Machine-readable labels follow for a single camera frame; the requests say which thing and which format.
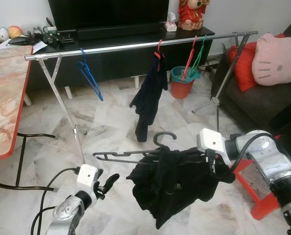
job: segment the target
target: red table edge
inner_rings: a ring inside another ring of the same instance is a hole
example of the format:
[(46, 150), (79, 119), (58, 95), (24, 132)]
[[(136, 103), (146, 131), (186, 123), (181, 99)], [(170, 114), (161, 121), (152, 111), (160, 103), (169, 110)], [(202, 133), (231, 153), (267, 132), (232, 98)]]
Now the red table edge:
[[(31, 48), (30, 55), (32, 55), (32, 54), (33, 54), (33, 47)], [(17, 138), (17, 131), (18, 131), (18, 127), (19, 127), (20, 117), (21, 117), (22, 111), (23, 111), (24, 94), (26, 93), (27, 82), (28, 82), (28, 77), (29, 77), (29, 73), (30, 73), (30, 67), (31, 67), (31, 61), (29, 61), (29, 63), (28, 63), (28, 69), (27, 69), (26, 78), (25, 78), (25, 81), (24, 81), (24, 88), (23, 88), (23, 93), (22, 93), (22, 98), (21, 98), (21, 101), (20, 101), (20, 105), (19, 105), (17, 119), (16, 119), (13, 140), (12, 140), (12, 143), (10, 145), (9, 151), (7, 153), (4, 153), (4, 154), (0, 155), (0, 160), (1, 159), (4, 159), (4, 158), (10, 157), (13, 154), (14, 149), (15, 149), (15, 143), (16, 143), (16, 138)]]

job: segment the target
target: cabinet leg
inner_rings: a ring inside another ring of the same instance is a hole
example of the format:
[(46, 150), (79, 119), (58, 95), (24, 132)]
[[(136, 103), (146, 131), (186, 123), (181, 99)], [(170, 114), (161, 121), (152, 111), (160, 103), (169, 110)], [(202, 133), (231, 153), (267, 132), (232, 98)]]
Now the cabinet leg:
[(31, 106), (32, 105), (32, 102), (29, 98), (29, 96), (25, 93), (24, 94), (24, 103), (27, 105), (27, 106)]
[(170, 70), (166, 71), (167, 81), (170, 81)]
[(135, 79), (135, 88), (139, 89), (139, 76), (134, 76), (133, 78)]
[(66, 91), (68, 99), (73, 99), (73, 94), (71, 92), (70, 87), (65, 87), (65, 91)]

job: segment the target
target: red pillow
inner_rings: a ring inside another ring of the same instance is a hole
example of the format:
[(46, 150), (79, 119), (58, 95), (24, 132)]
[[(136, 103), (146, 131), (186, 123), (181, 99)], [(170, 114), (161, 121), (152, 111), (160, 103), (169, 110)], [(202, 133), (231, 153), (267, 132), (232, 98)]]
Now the red pillow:
[[(285, 38), (283, 33), (276, 35), (276, 38)], [(255, 56), (255, 48), (257, 42), (247, 43), (236, 63), (234, 68), (236, 79), (238, 82), (239, 89), (244, 92), (252, 87), (255, 87), (255, 82), (252, 75), (252, 61)], [(232, 46), (228, 51), (228, 56), (232, 62), (236, 56), (237, 50), (235, 46)]]

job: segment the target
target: soundbar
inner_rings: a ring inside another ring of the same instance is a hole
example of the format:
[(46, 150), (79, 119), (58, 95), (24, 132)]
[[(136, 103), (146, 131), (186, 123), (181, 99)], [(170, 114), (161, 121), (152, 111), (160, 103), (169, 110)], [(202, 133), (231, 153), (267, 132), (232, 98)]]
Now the soundbar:
[(163, 23), (99, 27), (99, 28), (81, 28), (77, 30), (77, 36), (80, 40), (111, 38), (117, 36), (136, 35), (145, 33), (159, 32), (164, 28)]

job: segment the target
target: black cloth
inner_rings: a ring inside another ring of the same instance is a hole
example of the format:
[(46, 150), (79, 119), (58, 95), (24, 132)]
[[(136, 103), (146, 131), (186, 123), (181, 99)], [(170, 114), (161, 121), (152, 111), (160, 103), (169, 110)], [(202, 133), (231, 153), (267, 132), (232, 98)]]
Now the black cloth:
[[(157, 229), (196, 199), (210, 200), (218, 185), (207, 163), (193, 163), (194, 159), (201, 159), (202, 152), (197, 148), (180, 152), (164, 146), (161, 150), (160, 156), (148, 155), (140, 160), (147, 163), (158, 160), (157, 165), (138, 164), (127, 177), (135, 184), (133, 195), (141, 209), (149, 210), (156, 218)], [(229, 170), (222, 160), (216, 163), (217, 174)], [(234, 180), (235, 175), (230, 175), (223, 182)]]
[(135, 105), (136, 113), (139, 114), (135, 131), (138, 142), (146, 142), (147, 126), (154, 122), (162, 90), (168, 89), (164, 56), (158, 52), (155, 54), (150, 71), (129, 105), (129, 107)]

